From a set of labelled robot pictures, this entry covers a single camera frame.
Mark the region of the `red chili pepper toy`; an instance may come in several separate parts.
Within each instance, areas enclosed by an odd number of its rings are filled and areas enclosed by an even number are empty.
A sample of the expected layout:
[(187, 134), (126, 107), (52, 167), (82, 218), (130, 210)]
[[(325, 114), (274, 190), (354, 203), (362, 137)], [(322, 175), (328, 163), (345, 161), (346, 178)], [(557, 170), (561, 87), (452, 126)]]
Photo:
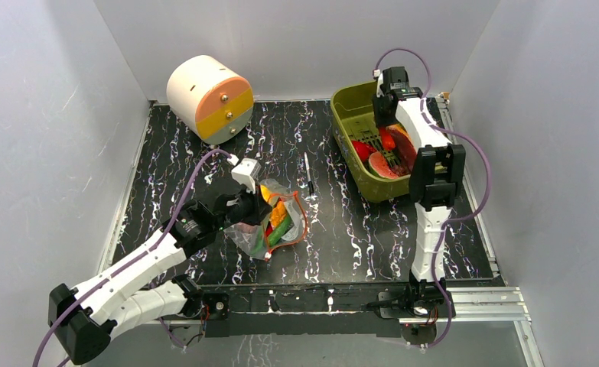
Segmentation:
[(382, 143), (383, 150), (392, 151), (396, 148), (396, 143), (386, 127), (378, 127), (378, 133)]

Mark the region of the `yellow mango toy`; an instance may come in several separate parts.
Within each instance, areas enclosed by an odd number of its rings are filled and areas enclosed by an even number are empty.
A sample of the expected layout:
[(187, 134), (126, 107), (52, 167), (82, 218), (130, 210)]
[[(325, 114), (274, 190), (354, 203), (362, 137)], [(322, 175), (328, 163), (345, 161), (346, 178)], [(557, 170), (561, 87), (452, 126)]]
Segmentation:
[(262, 194), (262, 198), (268, 203), (270, 201), (272, 192), (270, 191), (270, 189), (268, 187), (266, 187), (263, 184), (260, 185), (260, 191)]

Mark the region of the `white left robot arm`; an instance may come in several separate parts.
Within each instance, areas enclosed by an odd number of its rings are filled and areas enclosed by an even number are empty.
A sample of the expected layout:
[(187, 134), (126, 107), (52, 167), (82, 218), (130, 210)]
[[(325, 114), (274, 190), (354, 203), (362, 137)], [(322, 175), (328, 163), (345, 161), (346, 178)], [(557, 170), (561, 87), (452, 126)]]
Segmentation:
[(226, 303), (228, 296), (205, 293), (185, 275), (149, 285), (213, 244), (220, 232), (235, 224), (254, 225), (271, 211), (261, 187), (249, 191), (241, 186), (237, 193), (223, 194), (213, 209), (188, 200), (177, 216), (123, 260), (75, 287), (56, 286), (49, 294), (48, 324), (69, 360), (86, 364), (124, 332), (162, 317), (225, 318), (225, 311), (215, 305)]

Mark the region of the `pink peach toy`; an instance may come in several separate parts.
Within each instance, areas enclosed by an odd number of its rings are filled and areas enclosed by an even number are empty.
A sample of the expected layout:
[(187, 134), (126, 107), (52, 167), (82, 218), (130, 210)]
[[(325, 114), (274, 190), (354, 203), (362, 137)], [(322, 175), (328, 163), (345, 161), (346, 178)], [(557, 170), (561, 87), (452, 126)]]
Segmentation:
[(240, 231), (244, 234), (248, 234), (248, 235), (255, 235), (258, 231), (259, 227), (258, 226), (249, 226), (246, 224), (243, 224), (240, 227)]

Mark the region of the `clear zip top bag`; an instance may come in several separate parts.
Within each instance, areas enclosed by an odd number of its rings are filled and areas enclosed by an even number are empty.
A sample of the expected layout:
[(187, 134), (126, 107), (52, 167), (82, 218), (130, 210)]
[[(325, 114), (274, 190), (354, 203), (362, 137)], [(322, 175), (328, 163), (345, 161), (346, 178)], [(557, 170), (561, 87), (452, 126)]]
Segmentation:
[(228, 227), (225, 233), (249, 257), (268, 261), (276, 249), (303, 241), (309, 221), (297, 190), (273, 179), (263, 180), (260, 188), (272, 211), (255, 225), (240, 222)]

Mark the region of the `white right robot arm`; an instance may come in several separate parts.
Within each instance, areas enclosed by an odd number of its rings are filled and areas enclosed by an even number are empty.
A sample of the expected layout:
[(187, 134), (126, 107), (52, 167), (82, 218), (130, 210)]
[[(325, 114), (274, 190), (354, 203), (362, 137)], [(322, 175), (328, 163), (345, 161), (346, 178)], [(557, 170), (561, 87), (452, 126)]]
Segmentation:
[(461, 193), (466, 151), (456, 145), (432, 120), (425, 94), (409, 84), (404, 67), (374, 70), (376, 91), (372, 97), (374, 121), (393, 138), (409, 141), (415, 153), (409, 196), (417, 216), (415, 257), (409, 284), (402, 296), (380, 306), (396, 305), (413, 317), (455, 316), (446, 289), (441, 253), (455, 200)]

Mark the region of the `green chili pepper toy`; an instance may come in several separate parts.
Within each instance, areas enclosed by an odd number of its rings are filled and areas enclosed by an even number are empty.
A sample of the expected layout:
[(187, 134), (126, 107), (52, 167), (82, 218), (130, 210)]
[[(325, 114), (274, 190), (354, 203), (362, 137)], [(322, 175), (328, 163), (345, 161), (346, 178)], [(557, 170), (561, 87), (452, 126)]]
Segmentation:
[(265, 258), (281, 244), (282, 237), (294, 226), (292, 219), (285, 217), (268, 235), (262, 227), (256, 234), (255, 244), (251, 250), (250, 256), (253, 258)]

